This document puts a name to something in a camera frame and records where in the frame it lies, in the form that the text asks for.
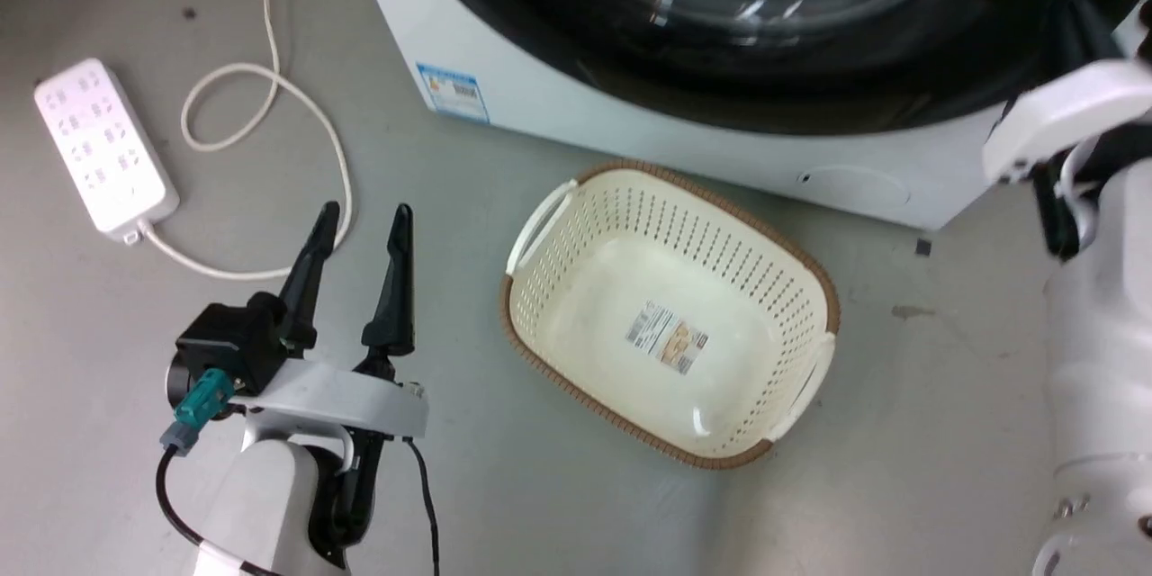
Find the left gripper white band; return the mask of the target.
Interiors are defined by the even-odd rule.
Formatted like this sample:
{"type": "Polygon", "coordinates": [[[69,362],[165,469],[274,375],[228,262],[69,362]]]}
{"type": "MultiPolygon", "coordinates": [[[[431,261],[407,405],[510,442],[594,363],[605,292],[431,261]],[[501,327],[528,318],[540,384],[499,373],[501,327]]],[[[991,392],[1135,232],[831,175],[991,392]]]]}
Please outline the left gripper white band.
{"type": "MultiPolygon", "coordinates": [[[[340,204],[325,202],[279,297],[276,326],[289,354],[313,349],[323,268],[335,248],[340,204]]],[[[362,331],[370,357],[415,349],[414,210],[392,217],[388,267],[373,318],[362,331]]],[[[291,359],[270,387],[243,397],[241,453],[229,470],[233,552],[343,552],[374,517],[382,450],[412,446],[427,432],[429,397],[418,382],[396,382],[391,366],[355,370],[291,359]]]]}

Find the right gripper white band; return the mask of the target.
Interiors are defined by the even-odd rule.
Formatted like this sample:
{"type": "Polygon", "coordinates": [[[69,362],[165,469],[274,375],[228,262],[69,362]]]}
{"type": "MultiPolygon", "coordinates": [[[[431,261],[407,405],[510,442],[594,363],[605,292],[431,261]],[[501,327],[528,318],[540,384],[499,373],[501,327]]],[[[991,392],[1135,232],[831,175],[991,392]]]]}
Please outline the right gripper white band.
{"type": "MultiPolygon", "coordinates": [[[[1152,62],[1152,0],[1137,13],[1136,55],[1152,62]]],[[[1144,157],[1136,150],[1091,160],[1108,132],[1149,116],[1149,63],[1123,59],[1112,28],[1090,0],[1049,0],[1049,76],[1005,108],[982,147],[984,179],[1029,184],[1048,252],[1067,262],[1094,240],[1102,183],[1144,157]]]]}

